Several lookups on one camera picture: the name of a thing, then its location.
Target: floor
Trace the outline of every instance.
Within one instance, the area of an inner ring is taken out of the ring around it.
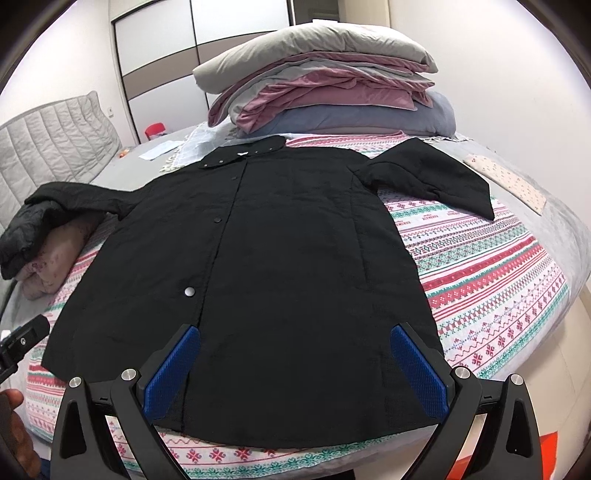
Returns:
[[[518,369],[527,384],[540,435],[558,431],[553,480],[561,480],[579,456],[591,422],[591,294],[573,305],[564,321]],[[484,416],[475,419],[459,455],[470,455]],[[357,480],[400,480],[423,449],[410,445],[355,469]]]

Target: patterned bed sheet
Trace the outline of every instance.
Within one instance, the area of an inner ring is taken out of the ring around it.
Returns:
[[[374,157],[406,138],[404,134],[314,136],[292,140],[288,145],[344,147]],[[523,356],[533,338],[559,320],[569,299],[564,275],[499,200],[492,198],[495,221],[489,222],[439,202],[391,190],[381,190],[379,196],[417,263],[450,365],[465,365],[481,378],[500,376],[520,353]],[[80,254],[46,310],[52,326],[115,226],[114,218],[106,220]],[[31,353],[26,409],[34,432],[51,441],[65,385],[41,367],[45,346],[46,341]],[[117,420],[108,420],[124,464],[139,472]],[[211,444],[159,430],[189,477],[199,479],[284,479],[336,473],[426,438],[432,431],[428,427],[335,447],[263,450]]]

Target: blue gripper pad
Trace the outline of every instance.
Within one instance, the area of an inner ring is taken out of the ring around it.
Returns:
[[[162,419],[187,378],[201,345],[199,330],[191,327],[166,357],[144,392],[144,415],[152,423]]]
[[[390,348],[425,413],[442,421],[449,412],[446,387],[400,325],[390,333]]]

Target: metal screw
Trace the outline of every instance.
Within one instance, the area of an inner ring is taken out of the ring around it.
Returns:
[[[70,386],[72,388],[79,387],[81,383],[82,383],[82,379],[80,377],[74,377],[70,380]]]
[[[454,372],[458,378],[468,378],[470,376],[470,371],[465,367],[457,367]]]
[[[511,381],[515,385],[523,385],[523,377],[521,375],[518,375],[518,374],[511,375]]]
[[[129,380],[133,380],[136,375],[137,372],[133,368],[128,368],[127,370],[123,371],[123,373],[121,374],[121,378],[128,382]]]

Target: hand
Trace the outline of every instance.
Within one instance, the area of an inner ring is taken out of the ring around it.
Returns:
[[[0,395],[8,397],[13,410],[25,400],[22,393],[14,389],[0,392]],[[21,464],[28,476],[32,478],[37,477],[41,473],[41,459],[37,455],[37,452],[33,450],[33,439],[27,432],[21,418],[15,412],[12,412],[11,416],[11,431],[17,440],[15,457],[18,463]]]

